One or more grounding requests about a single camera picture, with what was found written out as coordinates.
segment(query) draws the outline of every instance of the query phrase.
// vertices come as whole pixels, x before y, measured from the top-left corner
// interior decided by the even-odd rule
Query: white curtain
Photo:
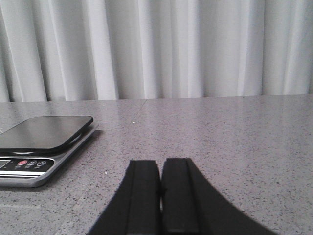
[[[0,0],[0,101],[307,94],[313,0]]]

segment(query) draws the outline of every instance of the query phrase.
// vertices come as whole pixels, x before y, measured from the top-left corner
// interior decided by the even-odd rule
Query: kitchen scale
[[[2,133],[0,186],[44,184],[96,128],[91,116],[41,116]]]

